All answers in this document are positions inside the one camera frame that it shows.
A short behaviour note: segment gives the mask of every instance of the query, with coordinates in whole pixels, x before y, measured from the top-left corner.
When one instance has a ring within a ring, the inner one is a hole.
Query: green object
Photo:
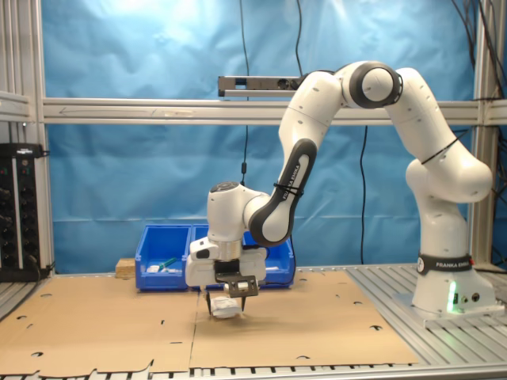
[[[168,259],[168,261],[161,263],[158,266],[158,270],[161,271],[163,268],[169,267],[172,263],[175,263],[176,261],[177,261],[177,259],[174,257],[172,259]]]

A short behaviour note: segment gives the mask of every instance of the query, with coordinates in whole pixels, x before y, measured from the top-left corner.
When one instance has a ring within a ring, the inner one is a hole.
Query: control panel
[[[47,277],[42,268],[33,144],[0,144],[0,282]]]

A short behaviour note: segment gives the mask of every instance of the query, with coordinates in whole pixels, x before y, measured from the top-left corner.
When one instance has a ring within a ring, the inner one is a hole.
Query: green status light
[[[454,309],[454,294],[456,293],[456,281],[452,281],[449,285],[449,296],[447,300],[447,311],[449,313]]]

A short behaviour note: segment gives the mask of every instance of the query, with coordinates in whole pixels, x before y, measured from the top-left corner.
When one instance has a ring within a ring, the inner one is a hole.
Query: black cable tie
[[[461,135],[459,135],[458,137],[456,137],[454,140],[452,140],[447,146],[443,147],[442,149],[440,149],[438,152],[436,152],[433,156],[429,157],[429,158],[426,158],[423,162],[421,162],[421,165],[424,165],[428,162],[430,162],[431,160],[433,160],[436,156],[438,156],[440,153],[442,152],[445,152],[447,149],[449,149],[451,146],[453,146],[454,144],[456,144],[456,142],[459,141],[459,139],[461,139],[463,136],[465,136],[468,132],[470,132],[470,129],[465,131],[464,133],[462,133]]]
[[[299,188],[295,188],[293,186],[288,186],[286,184],[279,184],[279,183],[275,182],[273,184],[273,186],[275,188],[279,188],[280,190],[284,190],[286,192],[289,192],[289,193],[291,193],[294,196],[303,196],[303,194],[304,194],[304,190],[302,190],[302,191],[299,192]]]

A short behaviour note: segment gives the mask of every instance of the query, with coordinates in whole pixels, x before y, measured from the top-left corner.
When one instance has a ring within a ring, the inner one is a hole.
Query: franka emika robot
[[[404,147],[416,158],[406,171],[421,218],[413,306],[447,317],[497,309],[493,287],[472,267],[467,224],[456,205],[488,195],[490,169],[455,137],[416,70],[394,71],[369,61],[304,78],[281,120],[284,166],[271,195],[236,182],[210,190],[208,236],[190,244],[186,283],[224,283],[230,297],[242,298],[243,308],[246,297],[258,294],[258,281],[266,276],[262,247],[279,245],[291,236],[295,207],[318,148],[345,106],[384,107]],[[242,245],[247,230],[259,245]]]

